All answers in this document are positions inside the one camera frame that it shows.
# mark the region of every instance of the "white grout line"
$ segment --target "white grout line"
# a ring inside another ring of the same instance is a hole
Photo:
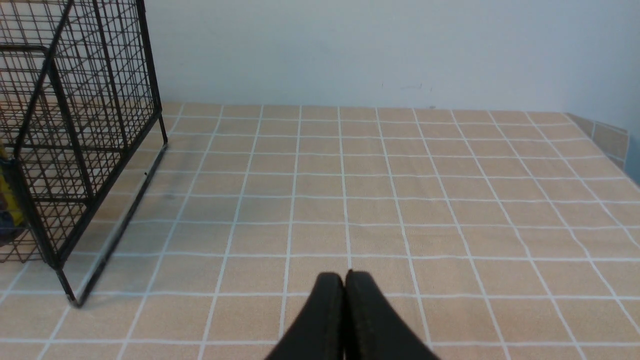
[[[289,264],[291,263],[291,238],[293,232],[293,216],[294,206],[296,199],[296,181],[298,180],[298,154],[300,153],[300,131],[302,129],[302,106],[298,110],[298,139],[296,141],[296,160],[293,165],[293,184],[291,189],[291,209],[289,210],[289,227],[287,229],[287,255],[285,256],[284,266],[284,282],[282,283],[283,292],[286,294],[289,289]],[[280,325],[278,328],[278,338],[284,335],[285,331],[285,310],[287,308],[287,297],[282,296],[282,303],[280,306]]]
[[[200,351],[198,353],[198,360],[202,360],[202,356],[204,356],[204,350],[206,346],[207,338],[209,337],[209,331],[211,330],[211,322],[213,321],[213,312],[216,307],[216,303],[218,301],[218,293],[220,292],[220,288],[222,286],[223,276],[225,275],[225,267],[227,265],[227,260],[229,258],[229,253],[231,252],[231,243],[233,241],[234,232],[236,231],[236,225],[238,218],[240,216],[240,206],[242,204],[242,199],[244,197],[244,189],[246,188],[247,179],[249,178],[249,168],[251,168],[251,162],[253,160],[253,154],[255,151],[255,145],[258,142],[258,134],[260,131],[260,125],[262,124],[262,112],[264,111],[264,106],[260,107],[260,118],[258,119],[258,126],[255,130],[255,136],[253,138],[253,145],[251,149],[251,154],[249,155],[249,161],[246,164],[246,172],[244,174],[244,179],[242,182],[242,188],[240,189],[240,196],[238,198],[238,203],[236,205],[236,213],[234,214],[234,220],[231,224],[231,230],[229,231],[229,237],[227,238],[227,248],[225,249],[225,256],[222,258],[222,265],[220,266],[220,273],[218,274],[218,282],[216,283],[215,294],[213,299],[211,300],[211,306],[209,308],[209,314],[207,316],[207,325],[205,326],[204,333],[202,335],[202,343],[200,344]]]
[[[380,135],[382,135],[382,127],[380,125],[380,116],[378,115],[378,108],[376,108],[376,123],[378,124],[378,131],[380,132]],[[410,259],[411,258],[411,249],[409,247],[409,240],[406,237],[406,229],[404,227],[404,218],[402,216],[402,211],[400,210],[400,201],[398,200],[397,197],[397,191],[396,191],[396,184],[394,182],[394,177],[392,175],[391,172],[391,165],[389,164],[389,158],[387,156],[387,146],[385,145],[385,142],[381,142],[382,143],[382,151],[385,153],[385,163],[387,164],[387,172],[388,172],[388,176],[389,176],[389,182],[391,184],[391,191],[394,194],[394,204],[396,205],[396,213],[398,216],[398,221],[400,222],[400,230],[402,232],[402,237],[404,240],[404,251],[406,252],[406,255],[409,257],[408,260],[408,264],[409,264],[409,271],[411,272],[411,280],[413,283],[413,290],[415,292],[416,295],[420,294],[420,288],[418,287],[418,279],[417,276],[415,275],[415,269],[413,267],[413,261]],[[431,332],[429,331],[429,324],[427,323],[427,316],[424,312],[424,304],[422,303],[421,300],[418,300],[418,309],[420,310],[420,319],[422,320],[422,327],[424,328],[424,336],[425,339],[427,341],[428,346],[430,346],[431,344]]]
[[[454,120],[454,124],[456,127],[458,127],[458,124],[456,122],[456,118],[453,115],[453,111],[451,112],[451,116]],[[422,133],[422,128],[418,127],[419,131],[420,131],[420,135],[424,136],[424,134]],[[482,292],[483,298],[484,298],[484,303],[487,306],[487,309],[489,310],[489,315],[491,316],[491,321],[493,323],[493,327],[495,328],[495,332],[498,335],[498,339],[500,339],[500,343],[502,344],[502,350],[504,351],[504,355],[506,356],[507,360],[511,360],[511,355],[509,354],[509,349],[507,349],[507,346],[505,345],[504,342],[504,336],[502,335],[502,331],[500,330],[500,325],[498,324],[498,320],[495,317],[495,314],[493,313],[493,308],[491,306],[491,302],[489,301],[489,299],[487,298],[487,293],[486,290],[484,288],[484,284],[482,282],[482,279],[480,278],[480,274],[478,273],[478,270],[476,268],[476,263],[474,262],[474,260],[471,258],[471,250],[469,249],[469,244],[467,243],[467,239],[462,231],[462,227],[460,226],[460,223],[458,222],[458,218],[456,217],[455,212],[453,211],[453,207],[451,206],[451,202],[448,199],[448,195],[447,192],[444,188],[444,185],[442,183],[442,179],[439,176],[438,173],[438,168],[436,167],[435,162],[433,161],[433,157],[431,157],[431,152],[429,151],[429,146],[427,144],[426,140],[423,140],[422,143],[424,144],[424,148],[425,150],[427,150],[428,154],[429,154],[429,159],[431,160],[431,166],[433,167],[433,170],[435,171],[435,174],[437,175],[437,179],[438,179],[438,184],[440,185],[440,191],[442,191],[442,193],[444,194],[445,198],[447,199],[447,207],[449,208],[449,212],[451,213],[451,217],[453,219],[453,222],[456,224],[456,228],[458,230],[458,234],[460,235],[460,238],[462,239],[462,242],[465,245],[465,251],[467,252],[467,255],[469,256],[469,263],[471,264],[471,268],[474,271],[474,275],[476,277],[476,281],[478,283],[478,286],[480,287],[480,291]]]
[[[182,111],[184,110],[184,104],[182,104],[180,106],[180,114],[178,115],[178,121],[180,120],[180,115],[182,115]],[[178,121],[176,121],[173,124],[172,130],[175,128],[175,126],[178,124]],[[213,138],[216,136],[216,131],[214,130],[213,133],[211,134],[211,139],[209,140],[209,145],[211,145],[211,142],[213,142]],[[202,168],[202,165],[204,164],[204,159],[205,156],[202,156],[202,159],[200,159],[200,164],[198,166],[198,170],[200,170]],[[193,180],[191,181],[191,185],[189,186],[189,190],[191,191],[195,185],[195,181],[197,178],[197,174],[198,172],[196,171],[196,176],[193,178]],[[122,347],[120,348],[120,351],[118,353],[118,360],[122,359],[122,356],[124,355],[124,352],[127,350],[127,344],[129,343],[131,336],[133,335],[133,331],[136,328],[136,325],[138,324],[138,320],[140,319],[140,315],[142,314],[142,310],[145,306],[145,304],[147,303],[147,298],[148,298],[148,294],[151,292],[151,289],[154,285],[154,282],[156,280],[156,277],[158,275],[158,272],[160,271],[160,266],[162,265],[162,261],[164,259],[164,253],[166,252],[167,248],[169,247],[169,243],[171,241],[171,238],[173,236],[173,233],[175,232],[175,229],[178,225],[178,220],[180,219],[180,217],[182,216],[182,213],[184,212],[184,209],[186,208],[187,205],[187,201],[189,200],[189,197],[185,197],[184,200],[182,201],[182,205],[180,206],[180,209],[178,211],[178,215],[176,216],[176,219],[173,221],[173,224],[171,225],[171,229],[169,230],[169,233],[166,236],[166,239],[164,240],[164,245],[162,248],[162,251],[160,253],[160,256],[158,257],[158,260],[156,262],[156,267],[154,268],[154,272],[151,275],[151,278],[149,279],[149,283],[147,284],[147,289],[145,290],[145,294],[142,298],[142,301],[140,302],[140,305],[138,306],[138,310],[136,310],[136,314],[133,318],[133,321],[131,322],[131,326],[129,327],[129,330],[127,331],[127,337],[124,341],[124,343],[122,344]]]
[[[351,261],[351,234],[349,233],[349,212],[347,207],[347,181],[344,174],[344,149],[342,148],[342,115],[338,107],[338,139],[340,142],[340,176],[342,178],[342,205],[344,207],[344,234],[347,242],[347,268],[353,267]]]
[[[495,119],[493,118],[493,115],[491,115],[491,113],[489,113],[489,111],[487,111],[487,113],[489,114],[489,116],[491,117],[492,121],[495,122]],[[515,149],[513,147],[513,145],[511,144],[511,142],[509,141],[509,139],[505,136],[505,134],[502,132],[502,129],[498,128],[498,131],[500,131],[500,134],[502,135],[502,137],[507,141],[507,144],[509,144],[509,147],[511,148],[511,150],[513,152],[515,152]],[[467,144],[467,147],[469,149],[469,151],[472,154],[475,154],[473,149],[471,149],[471,146],[469,145],[469,143],[465,140],[465,143]],[[527,166],[525,165],[525,163],[520,160],[522,166],[524,167],[524,169],[527,171],[527,173],[533,177],[533,175],[531,174],[531,172],[529,171],[529,168],[527,168]],[[478,162],[477,158],[476,158],[476,165],[478,166],[478,168],[480,169],[482,175],[486,176],[482,166],[480,165],[480,162]],[[491,193],[493,194],[493,196],[495,197],[496,200],[499,200],[499,196],[498,194],[495,192],[495,189],[493,188],[493,185],[491,184],[491,181],[489,181],[489,179],[486,179],[486,184],[489,186],[489,189],[491,190]],[[547,200],[549,200],[548,195],[545,193],[545,191],[543,190],[543,188],[538,184],[538,182],[534,179],[534,181],[536,182],[536,184],[538,185],[538,188],[540,189],[540,191],[544,194],[544,196],[546,197]],[[513,226],[513,229],[515,230],[516,233],[516,237],[518,238],[518,241],[522,244],[522,247],[525,250],[525,253],[527,254],[527,258],[529,259],[529,263],[531,264],[531,266],[533,267],[533,270],[536,272],[536,276],[538,276],[538,280],[540,281],[540,283],[542,284],[542,286],[544,287],[545,291],[547,292],[547,295],[552,296],[551,290],[549,289],[547,282],[545,280],[545,278],[542,276],[542,274],[540,273],[540,270],[538,269],[538,266],[536,265],[536,263],[532,260],[531,258],[531,251],[529,250],[529,247],[527,246],[526,242],[524,242],[524,240],[522,239],[521,235],[520,235],[520,231],[518,230],[518,228],[516,227],[516,225],[513,223],[511,216],[509,215],[509,213],[507,212],[507,210],[504,208],[504,206],[502,205],[501,202],[498,201],[498,204],[500,206],[500,210],[502,210],[502,213],[504,214],[505,218],[507,219],[507,221],[509,222],[509,224],[511,226]],[[573,331],[571,330],[571,327],[569,326],[569,324],[566,322],[566,320],[564,319],[564,315],[562,314],[562,311],[560,311],[560,307],[558,306],[557,302],[554,299],[551,299],[551,303],[553,304],[554,309],[556,310],[556,313],[558,315],[558,317],[560,318],[560,321],[562,322],[564,329],[567,331],[567,333],[569,334],[569,337],[571,338],[571,340],[575,343],[575,348],[578,351],[578,353],[580,354],[580,357],[583,360],[586,360],[586,356],[584,355],[582,349],[580,348],[580,346],[577,344],[577,339],[575,338],[575,335],[573,335]]]

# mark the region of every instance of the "beige floor tile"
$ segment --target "beige floor tile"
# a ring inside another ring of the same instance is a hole
[[[345,155],[384,155],[379,138],[343,138],[342,153]]]
[[[600,200],[640,200],[640,189],[630,179],[587,180],[585,183]]]
[[[491,115],[489,115],[488,111],[479,111],[479,110],[454,110],[453,116],[456,121],[460,124],[464,124],[467,122],[473,123],[493,123],[493,119]]]
[[[342,177],[323,175],[298,175],[296,195],[342,196]]]
[[[468,143],[476,156],[516,156],[504,140],[469,140]]]
[[[394,176],[398,197],[443,199],[440,182],[435,177]]]
[[[342,121],[340,128],[343,136],[380,137],[380,129],[375,122]]]
[[[537,261],[536,266],[553,295],[611,296],[587,261]]]
[[[516,226],[563,225],[548,202],[503,202],[502,206]]]
[[[342,199],[297,197],[294,203],[294,221],[344,222]]]
[[[48,339],[66,308],[61,295],[7,295],[0,304],[0,337]]]
[[[432,156],[471,156],[472,153],[464,140],[426,140]]]
[[[345,254],[347,241],[344,225],[293,224],[292,254]]]
[[[407,121],[415,122],[413,110],[402,108],[378,108],[380,121]]]
[[[298,148],[298,139],[291,137],[258,136],[255,144],[255,152],[278,152],[283,154],[295,153]]]
[[[409,297],[389,297],[387,301],[418,339],[426,341],[422,315],[420,314],[420,300]]]
[[[344,181],[349,197],[394,196],[389,176],[345,176]]]
[[[300,117],[299,106],[265,105],[262,109],[263,119],[295,119]]]
[[[481,176],[482,173],[472,158],[439,158],[433,162],[441,176]]]
[[[240,204],[238,221],[283,222],[289,221],[291,198],[245,197]]]
[[[237,202],[237,197],[190,197],[184,206],[180,220],[232,221]]]
[[[527,114],[522,111],[491,111],[491,116],[498,124],[531,124]]]
[[[606,157],[569,159],[569,166],[578,176],[588,179],[590,177],[621,177],[624,173]]]
[[[175,226],[167,251],[224,254],[230,230],[231,225],[227,224],[179,222]]]
[[[571,341],[550,300],[493,299],[491,306],[504,341]]]
[[[120,344],[52,344],[42,359],[110,360],[118,357],[120,347]]]
[[[298,155],[298,173],[341,174],[340,156]]]
[[[300,127],[300,136],[338,136],[338,125],[338,122],[332,121],[304,121]]]
[[[274,345],[211,345],[204,350],[203,360],[262,360]]]
[[[387,155],[427,156],[422,139],[384,139]]]
[[[600,204],[555,203],[554,205],[569,226],[597,227],[616,225],[616,222],[602,209]]]
[[[594,258],[640,258],[640,247],[623,229],[576,229],[573,233]]]
[[[420,124],[425,138],[462,138],[462,134],[455,124]]]
[[[348,173],[346,167],[347,159],[345,158],[344,161],[344,171],[345,173]],[[391,173],[394,175],[435,175],[431,160],[425,157],[413,158],[409,156],[389,156],[389,167],[391,168]],[[387,165],[384,163],[384,172],[380,172],[379,170],[376,174],[386,173]]]
[[[534,177],[575,177],[564,160],[559,159],[522,159]]]
[[[640,356],[640,347],[582,347],[588,360],[634,360]]]
[[[452,224],[453,217],[447,203],[442,200],[399,200],[405,224]]]
[[[349,226],[352,254],[406,255],[399,226]]]
[[[467,255],[462,237],[453,226],[406,226],[405,232],[412,256]]]
[[[200,341],[211,301],[204,296],[151,295],[131,338]]]
[[[0,359],[38,359],[44,343],[0,343]]]
[[[565,229],[519,229],[534,258],[585,258],[582,247]]]
[[[385,138],[419,138],[420,129],[416,123],[382,122],[382,136]]]
[[[500,346],[435,347],[434,352],[442,359],[503,360],[506,359]]]
[[[443,177],[442,186],[450,199],[494,199],[485,179],[474,177]]]
[[[191,193],[193,195],[240,195],[243,181],[244,174],[202,173],[195,177]]]
[[[471,262],[467,259],[413,260],[421,294],[480,294]]]
[[[533,179],[491,179],[491,186],[500,200],[543,200]]]
[[[537,125],[570,124],[569,120],[561,113],[529,112],[527,114],[531,122]]]
[[[422,299],[422,303],[432,341],[498,341],[483,299]]]
[[[338,120],[338,108],[331,108],[328,106],[303,106],[302,119]]]
[[[640,263],[597,261],[595,265],[618,296],[640,296],[637,278],[630,276],[639,273]]]
[[[580,353],[575,347],[509,347],[511,360],[579,360]]]
[[[528,261],[475,260],[487,295],[546,295],[535,269]]]
[[[637,342],[640,336],[613,300],[557,300],[577,341]]]
[[[451,111],[441,109],[415,109],[419,122],[454,122]]]
[[[161,252],[171,227],[171,223],[141,222],[129,224],[116,248],[116,253],[151,254]]]
[[[147,189],[149,194],[184,194],[189,192],[195,178],[193,172],[158,172]]]
[[[296,164],[295,155],[254,154],[251,172],[281,172],[293,174]]]
[[[220,119],[217,135],[255,135],[258,120],[253,119]]]
[[[109,260],[95,291],[144,292],[156,269],[158,257],[116,256]]]
[[[209,151],[213,152],[251,152],[253,136],[218,135],[213,138]]]
[[[253,160],[256,161],[262,156],[266,155],[255,155]],[[202,163],[202,171],[245,172],[247,164],[249,154],[207,154]]]
[[[135,220],[175,220],[184,203],[184,195],[153,195],[142,198]]]
[[[199,345],[169,345],[158,343],[130,343],[122,355],[123,360],[175,360],[197,359]]]
[[[217,117],[220,115],[220,108],[220,105],[187,102],[182,108],[182,115]]]
[[[244,188],[245,195],[290,196],[292,191],[292,175],[249,174]]]
[[[94,255],[73,254],[69,257],[65,264],[65,274],[71,287],[77,288],[92,268],[95,262]],[[37,290],[37,291],[58,291],[60,290],[60,282],[56,273],[51,270],[49,265],[42,261],[37,261],[29,265],[13,286],[14,290]]]
[[[207,134],[213,133],[218,125],[218,119],[210,117],[183,117],[173,131],[176,133]]]
[[[535,126],[500,125],[500,130],[510,140],[543,140]]]
[[[511,158],[479,158],[478,163],[488,177],[525,177],[529,176],[520,160]]]
[[[398,224],[396,202],[389,199],[348,199],[347,215],[353,224]]]
[[[231,254],[286,254],[288,225],[238,224]]]
[[[348,106],[341,107],[340,119],[342,120],[376,120],[376,109],[350,108]]]
[[[462,135],[468,139],[503,139],[504,137],[493,124],[460,124]]]
[[[354,271],[370,273],[383,293],[415,293],[407,259],[353,258],[351,263]]]
[[[222,277],[223,293],[281,293],[284,258],[229,258]]]
[[[538,183],[551,200],[595,200],[578,179],[538,180]]]
[[[222,258],[165,255],[151,291],[212,293],[218,283]]]
[[[508,224],[498,202],[454,200],[451,208],[461,225]]]
[[[279,296],[219,297],[209,340],[277,340],[281,305]]]
[[[605,204],[614,218],[625,226],[637,226],[640,224],[640,204],[621,204],[608,203]]]
[[[316,277],[321,272],[336,272],[340,276],[347,273],[347,258],[304,257],[291,258],[289,262],[289,293],[308,293],[314,287]]]
[[[260,106],[258,105],[226,105],[222,109],[222,116],[257,119],[260,117]]]
[[[300,138],[299,150],[301,154],[340,154],[340,139]]]
[[[462,228],[469,251],[473,256],[526,258],[527,253],[515,231],[508,227]]]
[[[80,309],[71,309],[56,339],[124,339],[142,296],[94,295]]]

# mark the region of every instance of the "cage leg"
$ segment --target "cage leg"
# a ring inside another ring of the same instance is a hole
[[[125,215],[124,219],[122,220],[122,222],[118,226],[118,230],[113,235],[113,238],[111,239],[111,242],[109,243],[109,246],[107,247],[107,249],[105,250],[103,255],[101,255],[100,262],[95,267],[95,269],[93,269],[93,273],[91,274],[91,277],[89,278],[89,281],[84,286],[84,289],[82,290],[82,292],[81,292],[80,296],[77,298],[77,300],[76,300],[75,295],[73,294],[73,290],[71,290],[70,286],[68,285],[67,278],[64,276],[64,273],[62,272],[62,269],[60,269],[60,270],[55,269],[56,273],[58,274],[58,278],[60,279],[60,283],[62,284],[62,287],[65,289],[65,293],[67,293],[67,297],[69,298],[69,302],[71,303],[72,306],[74,306],[76,308],[82,307],[84,305],[84,303],[86,302],[86,299],[91,294],[91,291],[93,290],[93,288],[97,284],[98,280],[100,279],[100,276],[102,275],[102,272],[107,267],[107,263],[109,262],[109,259],[111,258],[111,255],[113,255],[113,252],[116,250],[116,247],[118,247],[118,244],[120,243],[120,240],[122,239],[122,235],[124,234],[125,230],[127,229],[127,226],[129,225],[129,222],[131,221],[131,218],[133,218],[133,215],[136,213],[136,210],[138,209],[138,206],[140,205],[140,202],[142,201],[142,198],[145,195],[145,192],[147,191],[147,188],[149,187],[149,184],[151,183],[151,180],[153,180],[154,174],[156,173],[156,170],[157,170],[158,166],[160,165],[160,162],[162,161],[162,158],[164,157],[164,154],[165,154],[165,152],[167,150],[167,147],[168,146],[167,146],[167,144],[165,142],[165,144],[162,146],[162,149],[160,149],[160,152],[156,156],[156,160],[154,161],[153,165],[149,169],[147,178],[145,179],[145,182],[142,184],[142,187],[138,191],[138,194],[136,194],[136,198],[133,200],[133,203],[131,204],[131,207],[129,208],[129,210],[127,211],[127,214]]]

